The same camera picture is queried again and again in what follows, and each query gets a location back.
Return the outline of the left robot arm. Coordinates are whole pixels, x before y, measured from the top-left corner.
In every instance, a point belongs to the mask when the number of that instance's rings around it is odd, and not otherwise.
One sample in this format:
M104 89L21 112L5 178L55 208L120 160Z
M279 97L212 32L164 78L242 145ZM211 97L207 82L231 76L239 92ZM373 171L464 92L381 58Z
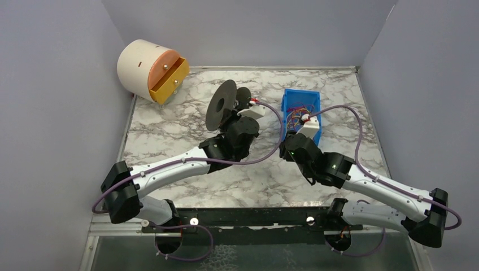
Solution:
M158 224L172 219L173 204L154 201L147 208L147 196L166 185L185 178L209 174L231 165L244 165L249 147L259 135L257 120L265 115L265 106L250 100L244 104L221 98L211 102L206 113L208 130L219 134L201 142L197 147L160 162L127 166L115 163L101 185L106 212L113 224L120 224L147 212L153 213Z

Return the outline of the blue plastic bin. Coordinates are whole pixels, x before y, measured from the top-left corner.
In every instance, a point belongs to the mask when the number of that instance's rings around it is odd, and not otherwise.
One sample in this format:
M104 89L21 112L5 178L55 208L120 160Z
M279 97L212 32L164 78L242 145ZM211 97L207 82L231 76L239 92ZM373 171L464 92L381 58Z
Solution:
M312 114L320 110L319 92L285 89L281 102L283 138L290 130L298 131L301 127L300 118L302 115Z

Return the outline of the black cable spool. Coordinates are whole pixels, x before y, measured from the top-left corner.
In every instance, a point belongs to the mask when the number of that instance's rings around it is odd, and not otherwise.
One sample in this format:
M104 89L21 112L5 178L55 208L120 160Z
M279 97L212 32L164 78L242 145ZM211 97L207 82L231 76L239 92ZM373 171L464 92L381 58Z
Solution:
M208 131L218 130L234 111L247 109L251 91L247 87L238 88L234 80L224 81L212 96L207 107L205 125Z

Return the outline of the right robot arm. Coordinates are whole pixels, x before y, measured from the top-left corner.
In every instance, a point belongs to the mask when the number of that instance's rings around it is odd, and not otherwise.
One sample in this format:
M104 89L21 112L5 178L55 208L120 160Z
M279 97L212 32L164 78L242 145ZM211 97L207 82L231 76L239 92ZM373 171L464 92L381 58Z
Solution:
M446 229L448 193L440 188L416 189L360 167L337 152L322 152L303 134L289 134L280 143L280 158L294 162L311 184L345 189L382 203L362 207L335 199L329 215L345 225L373 225L406 233L427 247L440 248Z

